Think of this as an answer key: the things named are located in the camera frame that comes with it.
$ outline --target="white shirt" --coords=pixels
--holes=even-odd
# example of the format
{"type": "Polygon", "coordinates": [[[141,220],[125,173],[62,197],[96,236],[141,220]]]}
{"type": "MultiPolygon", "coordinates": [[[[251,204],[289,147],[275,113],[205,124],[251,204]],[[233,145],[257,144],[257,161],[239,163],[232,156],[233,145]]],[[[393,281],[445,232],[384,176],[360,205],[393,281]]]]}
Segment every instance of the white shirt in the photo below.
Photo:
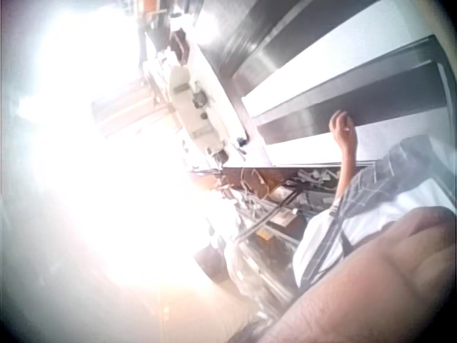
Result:
{"type": "MultiPolygon", "coordinates": [[[[444,146],[432,140],[433,150],[438,158],[455,174],[455,152],[452,159],[449,154],[441,154],[444,146]]],[[[432,179],[425,180],[422,184],[408,192],[404,192],[395,197],[391,202],[382,203],[375,209],[354,216],[343,222],[342,229],[352,245],[359,243],[363,238],[370,234],[380,231],[389,222],[399,220],[406,213],[417,207],[447,207],[456,213],[456,207],[446,196],[444,191],[432,179]]],[[[298,287],[301,286],[301,278],[308,266],[309,261],[316,252],[322,239],[325,237],[328,228],[333,220],[329,210],[315,216],[306,227],[303,239],[293,256],[293,273],[298,287]]],[[[343,249],[339,239],[337,239],[328,253],[320,271],[329,268],[337,259],[341,258],[343,249]]]]}

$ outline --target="white machine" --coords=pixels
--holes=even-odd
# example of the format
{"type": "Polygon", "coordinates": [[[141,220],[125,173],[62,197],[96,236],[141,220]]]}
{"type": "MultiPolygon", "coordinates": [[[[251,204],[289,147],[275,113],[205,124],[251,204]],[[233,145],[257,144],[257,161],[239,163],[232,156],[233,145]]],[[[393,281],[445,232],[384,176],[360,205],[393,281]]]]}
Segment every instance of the white machine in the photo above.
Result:
{"type": "Polygon", "coordinates": [[[189,84],[191,75],[185,66],[170,70],[169,95],[182,127],[205,155],[216,156],[224,151],[225,143],[208,119],[203,109],[194,105],[194,93],[189,84]]]}

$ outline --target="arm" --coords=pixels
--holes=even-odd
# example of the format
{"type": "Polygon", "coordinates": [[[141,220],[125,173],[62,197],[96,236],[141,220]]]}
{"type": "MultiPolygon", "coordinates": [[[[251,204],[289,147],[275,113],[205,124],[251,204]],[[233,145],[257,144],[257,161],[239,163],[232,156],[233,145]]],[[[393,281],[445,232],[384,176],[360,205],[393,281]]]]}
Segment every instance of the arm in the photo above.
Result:
{"type": "Polygon", "coordinates": [[[340,199],[356,174],[357,133],[347,112],[337,111],[330,119],[330,131],[341,149],[341,171],[335,199],[340,199]]]}
{"type": "Polygon", "coordinates": [[[407,213],[303,294],[260,343],[410,342],[455,284],[455,223],[440,207],[407,213]]]}

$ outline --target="plaid pattern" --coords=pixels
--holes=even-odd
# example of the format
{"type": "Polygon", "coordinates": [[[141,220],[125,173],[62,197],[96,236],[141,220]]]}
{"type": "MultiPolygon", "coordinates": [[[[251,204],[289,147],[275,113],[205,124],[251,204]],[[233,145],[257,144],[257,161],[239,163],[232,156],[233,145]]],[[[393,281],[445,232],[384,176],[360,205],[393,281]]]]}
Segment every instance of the plaid pattern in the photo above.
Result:
{"type": "Polygon", "coordinates": [[[455,203],[455,176],[433,153],[430,139],[426,135],[404,139],[383,159],[358,173],[339,203],[331,209],[334,219],[303,273],[302,288],[308,289],[320,273],[331,247],[341,235],[341,227],[345,219],[371,211],[384,202],[392,201],[398,194],[416,188],[429,178],[433,178],[455,203]]]}

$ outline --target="finger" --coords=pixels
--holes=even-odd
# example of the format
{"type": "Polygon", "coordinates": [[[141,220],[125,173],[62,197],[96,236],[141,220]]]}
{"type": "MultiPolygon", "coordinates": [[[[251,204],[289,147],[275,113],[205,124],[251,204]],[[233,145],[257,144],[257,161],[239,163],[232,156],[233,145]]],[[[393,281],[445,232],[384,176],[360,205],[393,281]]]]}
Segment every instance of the finger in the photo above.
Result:
{"type": "Polygon", "coordinates": [[[434,254],[415,271],[413,282],[419,294],[434,304],[446,297],[456,276],[456,247],[434,254]]]}
{"type": "Polygon", "coordinates": [[[412,275],[424,261],[455,243],[456,233],[452,223],[433,225],[396,245],[392,251],[393,261],[405,275],[412,275]]]}
{"type": "Polygon", "coordinates": [[[393,242],[400,242],[424,229],[446,222],[455,222],[455,214],[445,207],[419,207],[414,209],[394,225],[385,234],[385,238],[393,242]]]}
{"type": "Polygon", "coordinates": [[[333,116],[331,116],[330,123],[328,125],[330,128],[330,131],[333,131],[336,128],[336,119],[338,118],[340,113],[341,113],[341,111],[338,110],[335,113],[333,113],[333,116]]]}
{"type": "Polygon", "coordinates": [[[354,126],[354,120],[352,119],[351,116],[348,116],[348,127],[350,129],[353,129],[355,126],[354,126]]]}
{"type": "Polygon", "coordinates": [[[346,127],[346,118],[348,116],[348,112],[341,112],[336,118],[336,129],[337,130],[344,130],[346,127]]]}

